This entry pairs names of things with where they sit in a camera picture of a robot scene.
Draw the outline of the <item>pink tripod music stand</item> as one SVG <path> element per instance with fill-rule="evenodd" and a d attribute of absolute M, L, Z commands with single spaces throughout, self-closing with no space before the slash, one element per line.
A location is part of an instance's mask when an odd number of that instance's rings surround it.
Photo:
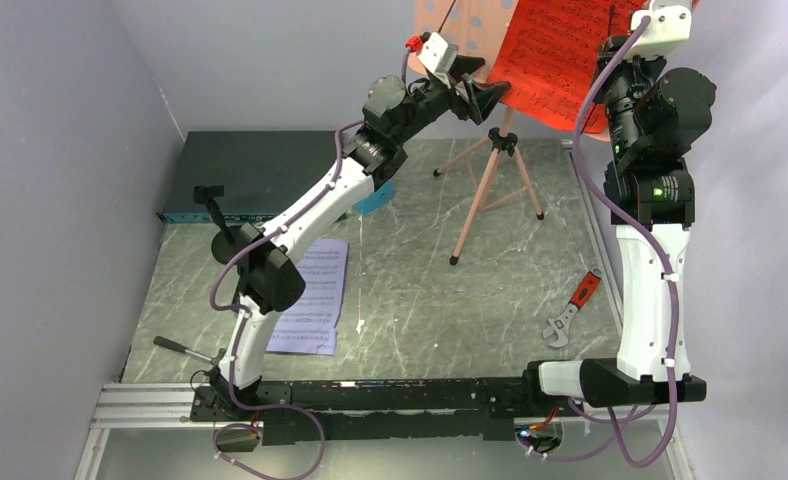
<path fill-rule="evenodd" d="M 416 5 L 415 33 L 435 31 L 459 48 L 459 54 L 483 57 L 485 65 L 473 75 L 488 83 L 490 71 L 503 43 L 512 14 L 519 1 L 420 1 Z M 475 196 L 464 226 L 450 257 L 457 264 L 477 216 L 521 194 L 527 194 L 538 219 L 545 215 L 512 129 L 503 133 L 499 123 L 462 153 L 434 170 L 446 173 L 455 164 L 468 161 L 481 147 L 490 146 L 490 155 L 481 177 L 475 181 Z"/>

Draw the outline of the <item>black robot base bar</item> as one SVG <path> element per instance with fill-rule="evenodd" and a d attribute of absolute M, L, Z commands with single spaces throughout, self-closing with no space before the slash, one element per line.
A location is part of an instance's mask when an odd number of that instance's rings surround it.
<path fill-rule="evenodd" d="M 266 446 L 300 441 L 474 436 L 506 441 L 515 432 L 572 417 L 566 401 L 539 397 L 520 377 L 261 381 L 239 405 L 224 387 L 197 386 L 195 423 L 255 424 Z"/>

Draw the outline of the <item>blue metronome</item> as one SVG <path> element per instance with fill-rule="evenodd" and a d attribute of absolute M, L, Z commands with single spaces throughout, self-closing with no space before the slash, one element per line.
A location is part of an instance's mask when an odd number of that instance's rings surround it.
<path fill-rule="evenodd" d="M 395 181 L 393 179 L 384 183 L 378 190 L 357 202 L 353 209 L 359 215 L 367 215 L 388 204 L 396 192 Z"/>

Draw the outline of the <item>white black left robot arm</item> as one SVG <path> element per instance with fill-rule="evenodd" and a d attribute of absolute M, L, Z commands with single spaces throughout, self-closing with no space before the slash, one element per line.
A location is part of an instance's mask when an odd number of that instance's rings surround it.
<path fill-rule="evenodd" d="M 455 54 L 436 65 L 423 61 L 423 77 L 377 79 L 368 89 L 352 135 L 335 134 L 335 160 L 323 177 L 281 214 L 261 227 L 241 230 L 240 246 L 222 274 L 238 271 L 237 320 L 223 359 L 209 374 L 218 407 L 234 420 L 257 406 L 253 388 L 262 379 L 264 355 L 283 312 L 304 293 L 298 263 L 314 241 L 360 200 L 379 190 L 408 158 L 405 144 L 446 113 L 483 123 L 507 94 L 507 81 L 481 82 L 481 57 Z"/>

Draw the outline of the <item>blue sheet music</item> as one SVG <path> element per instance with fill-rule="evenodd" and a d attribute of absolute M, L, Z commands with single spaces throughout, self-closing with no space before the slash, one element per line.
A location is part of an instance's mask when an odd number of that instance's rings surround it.
<path fill-rule="evenodd" d="M 304 293 L 282 313 L 267 351 L 275 354 L 325 355 L 335 353 L 349 244 L 319 238 L 299 262 L 306 282 Z"/>

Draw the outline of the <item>red sheet music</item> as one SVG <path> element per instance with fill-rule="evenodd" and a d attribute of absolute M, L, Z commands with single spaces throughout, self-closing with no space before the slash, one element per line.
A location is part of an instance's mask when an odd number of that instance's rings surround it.
<path fill-rule="evenodd" d="M 624 35 L 633 14 L 673 1 L 519 1 L 488 80 L 511 89 L 499 127 L 529 116 L 557 131 L 573 130 L 596 69 L 599 45 Z"/>

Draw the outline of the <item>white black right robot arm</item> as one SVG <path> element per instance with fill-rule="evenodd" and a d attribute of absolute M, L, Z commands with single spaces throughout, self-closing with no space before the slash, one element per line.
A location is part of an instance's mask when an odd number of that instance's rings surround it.
<path fill-rule="evenodd" d="M 682 274 L 695 220 L 685 160 L 711 126 L 716 87 L 690 68 L 668 69 L 664 39 L 635 31 L 600 47 L 585 98 L 608 123 L 612 160 L 596 196 L 610 209 L 623 270 L 623 330 L 613 358 L 534 361 L 521 388 L 544 415 L 560 397 L 594 407 L 700 402 L 683 335 Z"/>

